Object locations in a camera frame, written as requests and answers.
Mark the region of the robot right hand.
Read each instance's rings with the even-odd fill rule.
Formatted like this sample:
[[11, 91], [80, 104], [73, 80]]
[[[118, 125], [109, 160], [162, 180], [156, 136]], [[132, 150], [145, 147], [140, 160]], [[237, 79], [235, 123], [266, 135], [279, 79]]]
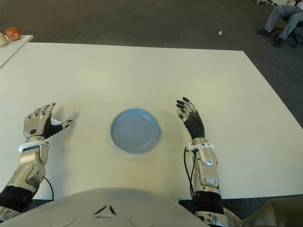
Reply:
[[205, 128], [195, 105], [186, 97], [177, 100], [176, 112], [179, 119], [185, 125], [191, 139], [205, 138]]

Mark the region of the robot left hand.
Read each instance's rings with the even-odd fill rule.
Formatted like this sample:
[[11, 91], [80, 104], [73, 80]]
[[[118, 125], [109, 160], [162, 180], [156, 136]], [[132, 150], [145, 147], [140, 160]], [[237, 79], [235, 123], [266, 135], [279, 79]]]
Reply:
[[32, 140], [33, 137], [47, 139], [73, 124], [73, 120], [67, 120], [59, 125], [52, 125], [54, 106], [55, 103], [44, 105], [25, 117], [23, 133], [27, 141]]

